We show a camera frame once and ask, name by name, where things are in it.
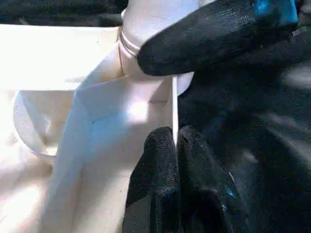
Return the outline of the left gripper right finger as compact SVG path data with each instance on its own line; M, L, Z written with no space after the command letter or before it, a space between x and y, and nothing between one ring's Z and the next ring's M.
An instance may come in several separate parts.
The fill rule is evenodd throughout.
M187 233L251 233L243 203L227 159L207 136L192 126L178 133L181 220Z

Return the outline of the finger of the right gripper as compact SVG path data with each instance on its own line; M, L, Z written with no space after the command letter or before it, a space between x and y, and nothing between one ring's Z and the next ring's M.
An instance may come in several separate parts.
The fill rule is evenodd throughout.
M138 66L151 76L188 73L274 44L297 24L294 0L216 0L148 39Z

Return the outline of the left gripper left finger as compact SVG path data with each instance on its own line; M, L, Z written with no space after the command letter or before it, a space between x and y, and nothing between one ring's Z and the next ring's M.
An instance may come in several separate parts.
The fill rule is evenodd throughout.
M122 232L180 233L180 181L172 130L152 131L128 186Z

